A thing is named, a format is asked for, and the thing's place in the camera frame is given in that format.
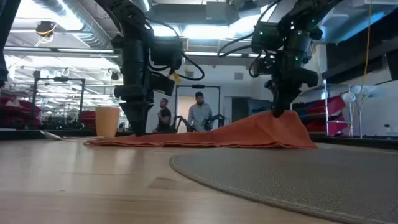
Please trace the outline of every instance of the man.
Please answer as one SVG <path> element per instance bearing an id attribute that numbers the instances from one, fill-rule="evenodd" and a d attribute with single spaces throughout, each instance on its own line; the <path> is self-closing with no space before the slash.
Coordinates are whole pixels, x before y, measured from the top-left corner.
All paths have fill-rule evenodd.
<path id="1" fill-rule="evenodd" d="M 163 98 L 160 101 L 161 109 L 160 109 L 159 113 L 157 113 L 159 122 L 157 124 L 156 129 L 154 130 L 154 133 L 170 133 L 171 132 L 170 122 L 171 122 L 172 113 L 167 108 L 167 103 L 169 103 L 169 101 L 166 98 Z"/>
<path id="2" fill-rule="evenodd" d="M 195 99 L 197 103 L 189 108 L 188 123 L 192 124 L 197 131 L 206 131 L 204 121 L 213 113 L 209 104 L 205 103 L 202 92 L 195 93 Z"/>

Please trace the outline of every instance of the wooden table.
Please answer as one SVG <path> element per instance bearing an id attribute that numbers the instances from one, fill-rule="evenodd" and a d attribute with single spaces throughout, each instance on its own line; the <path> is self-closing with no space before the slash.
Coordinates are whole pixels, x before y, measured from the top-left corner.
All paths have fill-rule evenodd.
<path id="1" fill-rule="evenodd" d="M 0 142 L 0 223 L 332 223 L 224 194 L 169 167 L 173 154 L 199 149 L 82 143 Z"/>

